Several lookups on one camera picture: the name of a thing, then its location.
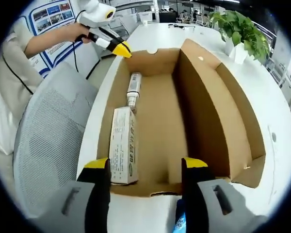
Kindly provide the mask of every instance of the person's arm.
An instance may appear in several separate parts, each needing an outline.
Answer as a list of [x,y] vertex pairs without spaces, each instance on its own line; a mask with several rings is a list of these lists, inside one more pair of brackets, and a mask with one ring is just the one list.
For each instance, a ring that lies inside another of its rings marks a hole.
[[[28,58],[30,58],[53,47],[54,45],[65,41],[73,42],[79,35],[84,34],[87,36],[88,33],[89,30],[79,23],[69,24],[32,37],[29,40],[24,53]],[[82,40],[84,43],[90,42],[89,39]]]

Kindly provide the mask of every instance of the green leaves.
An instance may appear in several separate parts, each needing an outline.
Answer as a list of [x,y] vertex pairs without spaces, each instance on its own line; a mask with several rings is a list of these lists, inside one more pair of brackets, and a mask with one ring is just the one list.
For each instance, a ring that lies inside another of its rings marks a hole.
[[238,45],[241,42],[241,35],[239,34],[239,32],[234,32],[232,35],[232,41],[234,46]]
[[226,36],[231,37],[234,46],[244,43],[244,49],[248,54],[253,55],[255,59],[264,62],[269,55],[269,45],[262,32],[260,32],[250,18],[240,14],[237,11],[225,11],[211,13],[210,20],[218,22],[219,32],[223,41]]

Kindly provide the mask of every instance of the white flower pot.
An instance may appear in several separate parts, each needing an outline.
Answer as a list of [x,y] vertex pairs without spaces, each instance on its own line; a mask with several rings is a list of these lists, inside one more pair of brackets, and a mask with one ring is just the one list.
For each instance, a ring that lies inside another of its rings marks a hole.
[[239,43],[234,46],[232,38],[226,41],[225,53],[237,64],[242,64],[248,55],[248,51],[244,50],[244,44]]

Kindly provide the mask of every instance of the potted plant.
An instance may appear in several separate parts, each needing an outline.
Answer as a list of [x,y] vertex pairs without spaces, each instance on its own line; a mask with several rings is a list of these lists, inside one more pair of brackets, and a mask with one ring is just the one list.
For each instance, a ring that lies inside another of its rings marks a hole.
[[218,23],[219,32],[223,41],[226,41],[225,52],[236,63],[242,64],[249,54],[264,63],[269,55],[269,45],[251,19],[237,11],[225,11],[210,15],[212,24]]

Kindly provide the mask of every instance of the office desk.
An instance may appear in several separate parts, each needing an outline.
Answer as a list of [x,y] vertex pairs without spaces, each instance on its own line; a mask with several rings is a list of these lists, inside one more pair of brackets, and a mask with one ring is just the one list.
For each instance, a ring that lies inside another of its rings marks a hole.
[[[247,58],[238,65],[224,54],[225,43],[220,34],[209,28],[168,28],[168,24],[140,25],[128,39],[132,51],[157,48],[180,48],[186,38],[197,42],[217,56],[231,71],[247,95],[257,116],[266,150],[264,171],[260,184],[252,189],[241,184],[232,185],[245,197],[246,206],[255,215],[270,215],[291,183],[291,113],[289,106],[272,76],[258,61]],[[97,143],[107,98],[121,57],[112,63],[93,104],[80,150],[78,173],[83,166],[96,159]],[[108,226],[110,232],[130,230],[170,232],[175,215],[177,197],[132,198],[111,196]]]

